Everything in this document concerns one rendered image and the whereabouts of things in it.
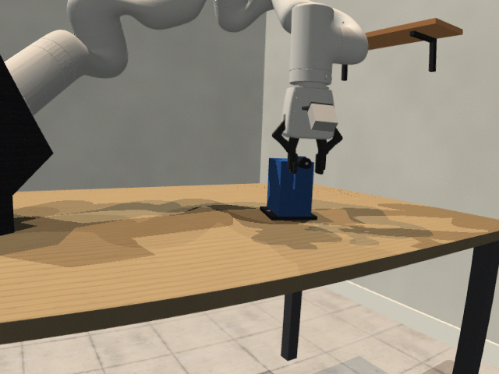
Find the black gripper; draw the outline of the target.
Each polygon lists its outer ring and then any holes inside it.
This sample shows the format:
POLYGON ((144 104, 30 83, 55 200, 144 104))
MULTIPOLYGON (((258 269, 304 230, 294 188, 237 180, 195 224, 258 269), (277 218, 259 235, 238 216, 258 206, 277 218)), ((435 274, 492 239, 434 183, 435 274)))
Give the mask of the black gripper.
POLYGON ((326 154, 343 139, 337 128, 333 132, 311 130, 308 113, 306 110, 302 110, 302 107, 310 106, 310 102, 334 105, 332 90, 329 90, 327 86, 320 85, 293 85, 288 88, 281 124, 272 133, 272 137, 288 152, 287 168, 293 174, 297 173, 298 154, 296 147, 299 139, 315 139, 317 141, 318 153, 316 154, 315 172, 320 175, 324 173, 326 168, 326 154), (288 137, 289 140, 287 141, 283 136, 288 137), (330 138, 332 139, 327 142, 327 139, 330 138))

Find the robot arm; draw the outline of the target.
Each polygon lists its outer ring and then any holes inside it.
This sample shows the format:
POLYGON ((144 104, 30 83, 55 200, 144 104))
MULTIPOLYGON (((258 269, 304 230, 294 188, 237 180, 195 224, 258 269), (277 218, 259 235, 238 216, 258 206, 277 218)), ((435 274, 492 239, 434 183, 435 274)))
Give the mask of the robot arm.
MULTIPOLYGON (((5 65, 34 116, 81 76, 113 78, 124 71, 129 55, 120 16, 129 15, 146 27, 164 30, 193 21, 205 2, 68 0, 75 36, 66 30, 53 31, 5 65)), ((355 65, 368 53, 368 40, 360 25, 328 5, 310 0, 214 0, 219 26, 233 33, 272 9, 291 34, 292 85, 331 85, 332 64, 355 65)), ((310 102, 302 110, 308 113, 311 130, 333 132, 338 124, 333 104, 310 102)))

